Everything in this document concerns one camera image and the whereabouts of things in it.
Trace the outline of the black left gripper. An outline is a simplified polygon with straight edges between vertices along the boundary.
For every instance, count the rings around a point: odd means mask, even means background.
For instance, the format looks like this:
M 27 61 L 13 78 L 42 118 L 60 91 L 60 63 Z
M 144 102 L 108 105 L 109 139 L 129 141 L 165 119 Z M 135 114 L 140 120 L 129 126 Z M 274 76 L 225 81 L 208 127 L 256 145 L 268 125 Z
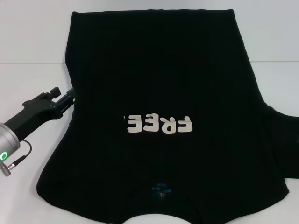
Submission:
M 39 96 L 24 102 L 23 110 L 4 124 L 13 131 L 19 140 L 24 140 L 42 124 L 60 119 L 63 113 L 74 104 L 76 97 L 74 88 L 67 91 L 57 102 L 52 101 L 60 95 L 60 89 L 55 87 L 48 93 L 48 99 Z

